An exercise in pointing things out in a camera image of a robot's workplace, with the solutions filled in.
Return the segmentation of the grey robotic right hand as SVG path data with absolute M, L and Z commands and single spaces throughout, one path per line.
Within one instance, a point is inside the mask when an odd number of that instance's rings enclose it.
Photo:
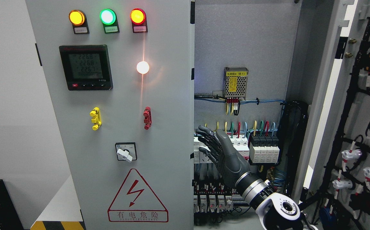
M 214 133 L 204 126 L 199 126 L 196 133 L 200 134 L 198 140 L 208 148 L 200 147 L 199 151 L 215 164 L 225 185 L 236 188 L 239 178 L 249 171 L 249 164 L 233 147 L 229 136 L 222 130 Z

